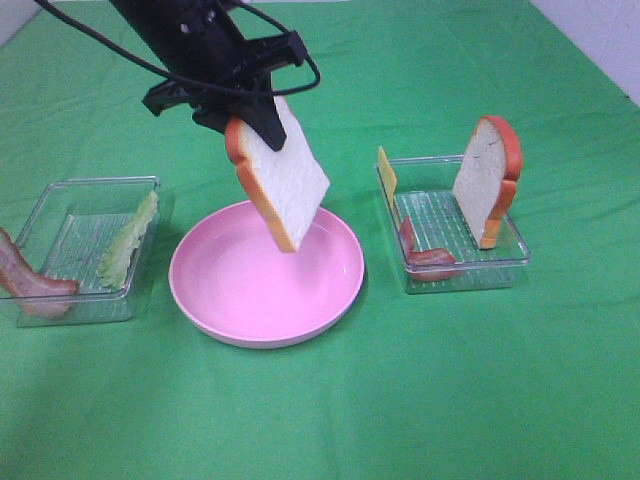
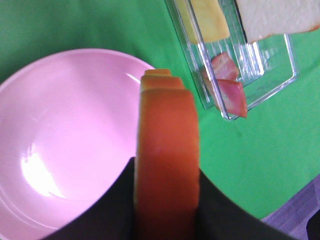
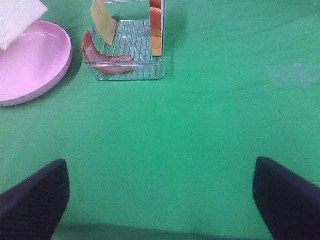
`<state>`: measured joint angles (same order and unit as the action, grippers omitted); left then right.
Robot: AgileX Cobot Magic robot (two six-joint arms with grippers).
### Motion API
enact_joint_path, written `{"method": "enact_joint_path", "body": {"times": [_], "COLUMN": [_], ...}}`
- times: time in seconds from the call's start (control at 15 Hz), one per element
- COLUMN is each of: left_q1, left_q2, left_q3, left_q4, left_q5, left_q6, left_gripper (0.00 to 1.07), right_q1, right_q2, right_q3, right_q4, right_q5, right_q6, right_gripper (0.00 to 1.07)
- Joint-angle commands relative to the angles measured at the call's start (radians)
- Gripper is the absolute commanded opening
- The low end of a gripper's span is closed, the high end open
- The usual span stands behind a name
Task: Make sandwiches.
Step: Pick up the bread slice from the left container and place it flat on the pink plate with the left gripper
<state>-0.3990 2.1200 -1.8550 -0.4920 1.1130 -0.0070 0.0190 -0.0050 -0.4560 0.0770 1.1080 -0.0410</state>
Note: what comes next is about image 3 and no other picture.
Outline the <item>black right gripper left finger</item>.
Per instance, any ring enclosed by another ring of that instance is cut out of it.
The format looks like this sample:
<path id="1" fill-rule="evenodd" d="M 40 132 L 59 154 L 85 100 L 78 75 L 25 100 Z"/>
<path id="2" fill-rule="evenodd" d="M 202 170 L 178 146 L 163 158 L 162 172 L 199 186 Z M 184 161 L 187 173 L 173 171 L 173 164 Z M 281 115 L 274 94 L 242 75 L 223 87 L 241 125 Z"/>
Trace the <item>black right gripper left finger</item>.
<path id="1" fill-rule="evenodd" d="M 0 195 L 0 238 L 50 240 L 70 195 L 67 162 L 57 159 Z"/>

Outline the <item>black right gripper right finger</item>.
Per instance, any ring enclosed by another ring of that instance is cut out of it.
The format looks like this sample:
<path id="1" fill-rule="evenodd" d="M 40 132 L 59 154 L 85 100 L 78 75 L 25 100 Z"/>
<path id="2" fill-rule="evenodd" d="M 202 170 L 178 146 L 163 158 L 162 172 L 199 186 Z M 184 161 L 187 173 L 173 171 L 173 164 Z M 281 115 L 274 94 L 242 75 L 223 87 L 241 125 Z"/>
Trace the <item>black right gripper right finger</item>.
<path id="1" fill-rule="evenodd" d="M 275 240 L 320 238 L 320 188 L 275 160 L 258 157 L 252 194 Z"/>

